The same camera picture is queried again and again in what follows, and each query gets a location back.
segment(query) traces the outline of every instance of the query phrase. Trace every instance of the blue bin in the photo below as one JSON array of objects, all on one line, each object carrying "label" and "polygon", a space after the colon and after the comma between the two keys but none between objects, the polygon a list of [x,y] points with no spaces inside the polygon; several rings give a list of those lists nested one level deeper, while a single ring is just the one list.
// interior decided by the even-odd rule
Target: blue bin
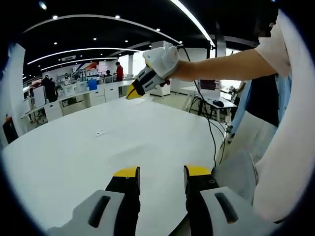
[{"label": "blue bin", "polygon": [[97,90],[97,80],[89,80],[88,81],[88,87],[90,91]]}]

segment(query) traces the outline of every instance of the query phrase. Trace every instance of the black cable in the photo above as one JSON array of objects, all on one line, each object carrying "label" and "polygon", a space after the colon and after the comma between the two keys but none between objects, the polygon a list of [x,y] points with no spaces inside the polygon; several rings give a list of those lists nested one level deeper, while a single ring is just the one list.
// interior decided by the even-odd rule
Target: black cable
[{"label": "black cable", "polygon": [[195,104],[195,102],[198,100],[198,97],[194,97],[191,104],[190,104],[190,109],[189,109],[189,113],[191,112],[191,108],[192,106]]},{"label": "black cable", "polygon": [[212,125],[214,125],[215,126],[215,128],[217,128],[218,129],[218,131],[222,134],[222,137],[223,137],[223,143],[221,144],[221,146],[220,146],[220,149],[221,149],[221,147],[223,146],[223,150],[222,150],[222,156],[221,156],[221,160],[220,160],[220,162],[219,162],[219,164],[221,164],[221,162],[222,162],[222,160],[223,160],[223,155],[224,155],[224,150],[225,150],[225,141],[226,141],[226,138],[227,138],[227,136],[225,137],[224,136],[224,134],[222,133],[222,131],[220,130],[220,128],[219,127],[217,127],[213,122],[211,122],[211,124]]},{"label": "black cable", "polygon": [[[184,49],[184,51],[185,51],[185,53],[186,53],[186,56],[187,56],[188,61],[190,61],[190,58],[189,58],[189,55],[188,55],[188,52],[187,52],[186,48],[183,47],[183,49]],[[204,106],[204,109],[205,109],[205,111],[206,111],[206,115],[207,115],[207,116],[206,116],[206,119],[207,119],[207,121],[208,121],[208,125],[209,125],[209,129],[210,129],[211,137],[212,137],[212,139],[213,139],[213,143],[214,143],[214,147],[215,147],[215,153],[214,153],[214,157],[213,157],[213,160],[214,160],[214,162],[215,162],[215,166],[214,166],[214,168],[215,168],[215,167],[217,166],[217,163],[216,163],[217,146],[216,146],[216,141],[215,141],[214,135],[213,135],[213,133],[212,133],[211,124],[214,125],[214,126],[219,130],[219,132],[222,134],[222,136],[223,136],[223,150],[222,150],[222,157],[221,157],[220,163],[221,163],[221,161],[222,161],[222,159],[223,159],[223,154],[224,154],[224,149],[225,149],[225,137],[224,137],[224,134],[222,133],[222,131],[221,131],[214,123],[212,123],[212,122],[210,121],[209,114],[208,114],[208,110],[207,110],[207,107],[206,107],[206,100],[204,99],[203,95],[201,94],[200,89],[199,89],[199,87],[198,87],[196,81],[194,81],[194,84],[195,84],[195,86],[196,86],[196,88],[197,88],[197,90],[198,90],[198,93],[199,93],[200,96],[201,96],[201,99],[202,99],[201,102],[203,102],[203,106]],[[217,121],[217,122],[220,124],[220,126],[222,127],[222,129],[225,130],[225,128],[223,127],[223,125],[222,125],[218,120],[215,120],[215,121]]]}]

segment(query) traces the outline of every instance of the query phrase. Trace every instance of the white desk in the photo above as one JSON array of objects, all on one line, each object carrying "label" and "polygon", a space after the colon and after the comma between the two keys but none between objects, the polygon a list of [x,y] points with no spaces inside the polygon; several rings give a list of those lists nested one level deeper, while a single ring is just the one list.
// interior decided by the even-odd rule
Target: white desk
[{"label": "white desk", "polygon": [[[97,90],[105,89],[107,87],[124,87],[124,86],[129,86],[129,85],[131,85],[133,83],[133,81],[134,80],[128,80],[128,81],[119,81],[119,82],[113,82],[113,83],[108,83],[108,84],[101,84],[101,85],[97,86]],[[63,100],[66,100],[66,99],[69,99],[69,98],[72,98],[72,97],[77,97],[77,96],[80,96],[80,95],[84,95],[84,94],[87,94],[87,93],[90,93],[90,92],[95,92],[97,90],[91,90],[91,91],[90,90],[86,90],[86,91],[83,91],[83,92],[76,92],[76,93],[74,93],[73,95],[70,95],[70,96],[60,96],[60,97],[58,97],[58,99],[54,103],[62,102]],[[33,108],[29,112],[27,112],[24,115],[22,115],[22,118],[27,116],[28,114],[34,113],[34,112],[44,108],[45,105]]]},{"label": "white desk", "polygon": [[[182,108],[182,110],[185,110],[187,107],[187,104],[189,102],[189,99],[193,98],[194,96],[200,97],[200,94],[198,93],[196,86],[181,88],[181,90],[188,94],[187,99],[186,99],[186,101],[183,105],[183,108]],[[223,92],[220,93],[220,96],[221,97],[219,97],[218,99],[215,99],[215,100],[221,101],[224,104],[223,107],[219,107],[219,106],[213,104],[213,101],[214,101],[213,99],[208,98],[208,97],[204,97],[205,101],[217,110],[217,120],[220,120],[220,110],[221,109],[228,109],[228,108],[237,107],[234,103],[231,103],[230,101],[228,101],[222,97]]]},{"label": "white desk", "polygon": [[[105,133],[96,137],[96,133]],[[217,147],[222,135],[213,129]],[[213,167],[205,118],[144,99],[118,100],[56,119],[23,135],[2,153],[21,204],[44,230],[125,167],[141,168],[137,236],[166,236],[186,215],[185,164]]]}]

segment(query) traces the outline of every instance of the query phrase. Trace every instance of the curved light strip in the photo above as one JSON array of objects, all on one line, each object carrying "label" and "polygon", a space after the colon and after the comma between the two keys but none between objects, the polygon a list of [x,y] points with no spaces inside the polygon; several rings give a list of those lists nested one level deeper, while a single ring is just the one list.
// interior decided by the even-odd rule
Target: curved light strip
[{"label": "curved light strip", "polygon": [[158,33],[168,39],[171,39],[173,40],[174,42],[182,45],[181,43],[179,43],[179,41],[177,41],[176,39],[166,35],[165,33],[162,33],[161,31],[156,31],[155,29],[153,28],[150,28],[150,27],[147,27],[145,25],[142,25],[142,24],[139,24],[139,23],[136,23],[134,21],[129,21],[129,20],[125,20],[125,19],[122,19],[122,18],[119,18],[119,19],[116,19],[115,17],[112,17],[112,16],[102,16],[102,15],[93,15],[93,14],[77,14],[77,15],[67,15],[67,16],[59,16],[58,19],[54,20],[54,19],[49,19],[47,21],[43,21],[43,22],[40,22],[30,28],[28,28],[26,31],[24,31],[23,33],[27,32],[27,31],[30,31],[32,30],[33,28],[36,28],[40,25],[43,25],[45,23],[48,23],[48,22],[52,22],[52,21],[59,21],[59,20],[62,20],[62,19],[69,19],[69,18],[75,18],[75,17],[96,17],[96,18],[103,18],[103,19],[108,19],[108,20],[114,20],[114,21],[121,21],[121,22],[125,22],[125,23],[128,23],[128,24],[132,24],[132,25],[135,25],[135,26],[139,26],[139,27],[142,27],[142,28],[145,28],[147,30],[151,30],[155,33]]},{"label": "curved light strip", "polygon": [[28,65],[32,64],[35,61],[42,60],[42,59],[48,58],[48,57],[52,57],[52,56],[55,56],[55,55],[58,55],[58,54],[78,52],[78,51],[85,51],[85,50],[125,50],[125,51],[131,51],[131,52],[141,52],[140,50],[128,49],[128,48],[82,48],[82,49],[74,49],[74,50],[63,51],[63,52],[59,52],[59,53],[53,53],[53,54],[50,54],[50,55],[47,55],[47,56],[44,56],[44,57],[41,57],[41,58],[37,58],[35,60],[30,61],[28,63]]},{"label": "curved light strip", "polygon": [[52,67],[55,67],[55,66],[59,66],[59,65],[64,65],[64,64],[68,64],[68,63],[73,63],[73,62],[78,62],[78,61],[84,61],[84,60],[102,60],[102,59],[118,59],[118,58],[90,58],[90,59],[82,59],[82,60],[73,60],[73,61],[68,61],[68,62],[64,62],[64,63],[61,63],[61,64],[57,64],[57,65],[52,65],[52,66],[49,66],[49,67],[46,67],[44,69],[41,69],[42,70],[47,70],[47,69],[50,69]]},{"label": "curved light strip", "polygon": [[210,41],[212,46],[215,46],[214,42],[210,38],[209,34],[206,32],[206,30],[203,28],[201,23],[195,18],[195,16],[179,1],[179,0],[170,0],[172,3],[174,3],[179,9],[181,9],[182,12],[184,12],[188,18],[198,27],[198,29],[201,31],[201,33],[206,37],[208,41]]}]

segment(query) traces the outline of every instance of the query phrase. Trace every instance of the ceiling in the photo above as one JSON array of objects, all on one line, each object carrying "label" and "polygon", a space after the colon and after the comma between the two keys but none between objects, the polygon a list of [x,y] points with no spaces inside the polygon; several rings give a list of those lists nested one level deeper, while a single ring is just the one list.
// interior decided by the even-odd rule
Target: ceiling
[{"label": "ceiling", "polygon": [[[275,20],[277,10],[271,0],[180,0],[199,20],[208,34],[215,35],[217,21],[223,35],[257,40],[258,23],[269,23]],[[175,45],[178,43],[133,24],[98,17],[83,17],[86,14],[114,17],[133,21],[147,27],[157,29],[177,41],[183,41],[186,47],[206,48],[209,42],[205,39],[195,24],[170,0],[44,0],[47,9],[39,6],[38,0],[11,2],[14,14],[8,32],[11,40],[16,40],[25,49],[24,73],[41,74],[41,69],[62,61],[60,58],[76,55],[76,59],[107,57],[117,50],[89,50],[56,55],[28,62],[57,52],[94,47],[127,48],[147,42],[137,50],[149,49],[151,42],[167,40]],[[60,19],[62,16],[80,14],[81,17]],[[40,22],[51,20],[58,15],[57,20],[42,24],[25,33],[29,27]],[[227,47],[244,50],[248,45],[227,41]]]}]

